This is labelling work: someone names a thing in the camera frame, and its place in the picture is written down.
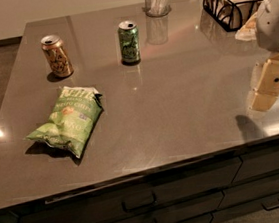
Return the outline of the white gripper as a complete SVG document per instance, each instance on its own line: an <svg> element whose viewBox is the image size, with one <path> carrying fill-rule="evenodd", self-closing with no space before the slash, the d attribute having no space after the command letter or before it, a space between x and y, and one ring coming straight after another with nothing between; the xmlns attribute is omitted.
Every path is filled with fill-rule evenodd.
<svg viewBox="0 0 279 223"><path fill-rule="evenodd" d="M264 0L257 10L256 34L259 47L277 52L263 65L257 91L250 101L254 111L267 111L279 96L279 0Z"/></svg>

